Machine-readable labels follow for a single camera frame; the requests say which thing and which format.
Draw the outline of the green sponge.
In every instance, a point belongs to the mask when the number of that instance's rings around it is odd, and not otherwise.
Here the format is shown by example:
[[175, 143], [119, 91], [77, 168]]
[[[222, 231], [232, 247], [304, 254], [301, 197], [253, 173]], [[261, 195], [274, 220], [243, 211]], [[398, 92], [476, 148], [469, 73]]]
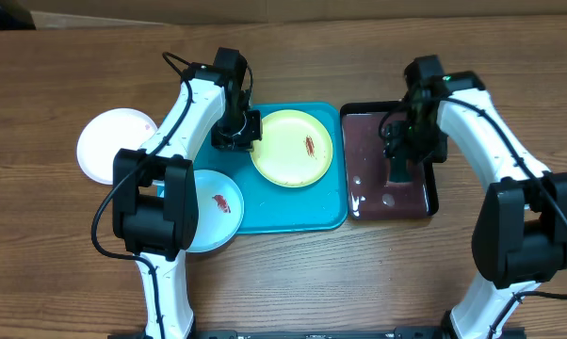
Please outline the green sponge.
[[407, 159], [400, 156], [391, 157], [388, 181], [392, 183], [409, 183], [412, 180], [412, 176], [408, 171]]

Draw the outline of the yellow plate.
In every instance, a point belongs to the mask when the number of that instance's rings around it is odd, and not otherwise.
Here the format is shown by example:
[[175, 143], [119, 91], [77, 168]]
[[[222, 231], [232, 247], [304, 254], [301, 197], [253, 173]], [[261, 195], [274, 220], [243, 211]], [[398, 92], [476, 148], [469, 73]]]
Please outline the yellow plate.
[[251, 162], [268, 181], [297, 188], [317, 182], [333, 160], [333, 142], [315, 117], [294, 109], [262, 119], [262, 138], [252, 143]]

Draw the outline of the light blue plate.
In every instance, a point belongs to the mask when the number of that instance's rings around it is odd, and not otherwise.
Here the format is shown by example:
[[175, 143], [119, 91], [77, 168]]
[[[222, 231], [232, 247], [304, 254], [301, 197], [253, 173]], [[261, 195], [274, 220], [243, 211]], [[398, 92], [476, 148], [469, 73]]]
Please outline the light blue plate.
[[237, 184], [225, 174], [199, 169], [194, 184], [158, 185], [165, 210], [175, 218], [176, 252], [216, 250], [234, 237], [244, 217], [244, 200]]

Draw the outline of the white plate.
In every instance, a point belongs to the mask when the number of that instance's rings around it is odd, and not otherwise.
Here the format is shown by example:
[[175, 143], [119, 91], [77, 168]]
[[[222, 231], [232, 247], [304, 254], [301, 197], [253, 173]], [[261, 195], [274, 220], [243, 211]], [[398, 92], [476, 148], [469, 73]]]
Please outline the white plate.
[[133, 108], [110, 109], [90, 121], [76, 147], [80, 169], [94, 182], [111, 185], [120, 149], [137, 150], [157, 131], [154, 121]]

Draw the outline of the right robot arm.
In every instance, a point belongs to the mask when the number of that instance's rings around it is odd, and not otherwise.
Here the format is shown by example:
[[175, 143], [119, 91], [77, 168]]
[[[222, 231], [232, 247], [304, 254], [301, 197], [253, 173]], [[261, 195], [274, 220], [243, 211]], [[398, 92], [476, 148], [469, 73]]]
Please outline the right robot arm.
[[567, 269], [567, 172], [552, 172], [521, 144], [475, 73], [445, 73], [437, 56], [422, 56], [404, 78], [397, 110], [405, 119], [378, 127], [390, 179], [405, 183], [410, 165], [446, 161], [453, 140], [485, 191], [471, 245], [478, 272], [437, 335], [504, 338], [524, 298], [567, 300], [539, 288]]

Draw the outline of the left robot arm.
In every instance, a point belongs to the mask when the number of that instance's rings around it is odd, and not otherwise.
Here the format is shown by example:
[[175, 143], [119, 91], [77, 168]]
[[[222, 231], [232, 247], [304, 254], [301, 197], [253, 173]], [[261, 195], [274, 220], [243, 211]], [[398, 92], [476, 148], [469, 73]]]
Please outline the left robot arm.
[[262, 137], [251, 107], [251, 67], [221, 47], [210, 64], [178, 70], [180, 92], [157, 132], [137, 150], [120, 149], [113, 184], [99, 207], [112, 209], [121, 258], [138, 265], [148, 321], [142, 338], [191, 338], [195, 319], [186, 295], [185, 256], [199, 226], [193, 161], [205, 141], [221, 151], [249, 152]]

